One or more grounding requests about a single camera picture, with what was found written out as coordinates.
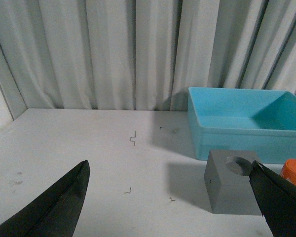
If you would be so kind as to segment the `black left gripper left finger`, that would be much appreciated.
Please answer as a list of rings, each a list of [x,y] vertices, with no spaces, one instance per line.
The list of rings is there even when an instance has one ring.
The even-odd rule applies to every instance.
[[[89,177],[89,162],[80,162],[0,224],[0,237],[72,237],[84,204]]]

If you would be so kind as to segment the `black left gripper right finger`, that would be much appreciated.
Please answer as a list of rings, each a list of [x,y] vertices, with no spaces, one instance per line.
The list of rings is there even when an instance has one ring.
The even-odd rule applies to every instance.
[[[258,207],[275,237],[296,237],[296,186],[253,161],[249,174]]]

